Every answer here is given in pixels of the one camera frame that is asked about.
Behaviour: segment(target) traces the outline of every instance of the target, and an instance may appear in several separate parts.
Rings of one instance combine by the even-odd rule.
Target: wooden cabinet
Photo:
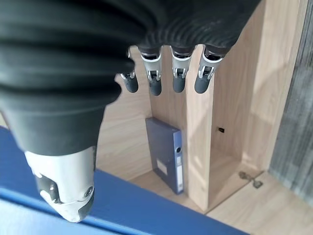
[[[307,0],[263,0],[204,94],[194,91],[201,47],[185,90],[172,89],[172,58],[162,49],[162,94],[149,95],[143,63],[132,48],[139,90],[123,88],[106,109],[97,167],[199,212],[243,187],[238,173],[268,169],[299,47]],[[174,193],[152,172],[145,118],[182,130],[186,192]]]

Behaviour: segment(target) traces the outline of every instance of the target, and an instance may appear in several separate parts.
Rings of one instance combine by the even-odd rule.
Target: wooden shelf
[[[247,180],[239,178],[240,171],[244,171],[252,177],[257,177],[262,173],[260,170],[253,169],[232,156],[226,155],[217,149],[211,149],[209,208],[206,212],[214,209],[248,184]]]
[[[261,173],[260,171],[252,169],[244,163],[239,162],[231,156],[227,156],[216,149],[212,149],[210,163],[209,209],[206,211],[201,210],[186,194],[174,194],[173,191],[153,171],[140,175],[130,180],[130,182],[194,211],[207,213],[243,186],[248,184],[247,180],[239,178],[238,173],[240,171],[244,171],[252,177],[256,177]]]
[[[141,188],[152,191],[159,196],[165,197],[168,200],[203,213],[203,211],[190,198],[188,198],[186,194],[176,195],[153,171],[140,175],[130,180],[130,182]]]

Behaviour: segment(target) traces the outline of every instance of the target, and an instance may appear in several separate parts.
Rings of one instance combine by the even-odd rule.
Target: wooden partition
[[[193,88],[201,49],[194,51],[185,91],[176,94],[171,53],[163,48],[163,91],[150,96],[152,115],[183,131],[189,198],[172,195],[151,172],[134,183],[206,212],[247,184],[238,176],[240,171],[255,177],[268,169],[306,4],[307,0],[263,0],[204,94]]]

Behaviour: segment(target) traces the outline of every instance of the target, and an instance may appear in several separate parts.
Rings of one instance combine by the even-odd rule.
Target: white label
[[[167,168],[166,166],[160,162],[158,159],[156,160],[156,164],[157,164],[157,167],[164,173],[167,175]]]
[[[178,192],[179,191],[182,191],[184,188],[184,185],[183,185],[183,181],[182,181],[182,166],[178,166],[177,167],[177,189],[178,189]]]
[[[177,157],[177,165],[181,165],[181,157]]]

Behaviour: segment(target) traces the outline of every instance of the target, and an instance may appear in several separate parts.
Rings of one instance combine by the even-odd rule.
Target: wooden panel
[[[311,235],[313,208],[268,173],[235,193],[208,216],[254,235]]]
[[[239,160],[259,58],[264,8],[262,1],[215,74],[212,147]]]
[[[176,195],[160,177],[158,177],[153,171],[138,176],[131,180],[132,183],[138,185],[141,188],[145,188],[149,191],[156,193],[159,196],[165,197],[170,201],[181,204],[194,211],[203,213],[203,211],[190,199],[186,194]]]
[[[197,94],[194,82],[197,76],[202,46],[192,56],[185,90],[173,91],[172,55],[163,47],[162,94],[150,96],[154,117],[182,130],[184,183],[188,196],[202,209],[208,207],[209,164],[213,84],[204,94]]]
[[[284,110],[307,0],[266,1],[243,160],[268,169]]]
[[[270,173],[313,206],[313,0],[279,128]]]
[[[151,117],[148,82],[137,48],[132,48],[132,55],[139,90],[128,92],[121,76],[116,76],[122,94],[106,108],[97,153],[97,168],[124,180],[152,170],[145,124]]]
[[[207,212],[248,184],[247,180],[240,179],[240,171],[244,171],[252,177],[261,174],[261,171],[247,166],[240,160],[214,148],[211,149],[209,208]]]
[[[244,171],[252,177],[261,173],[216,149],[211,150],[209,208],[206,210],[199,208],[185,194],[174,194],[153,171],[141,175],[131,182],[194,211],[206,213],[248,184],[247,180],[240,179],[238,175],[240,171]]]

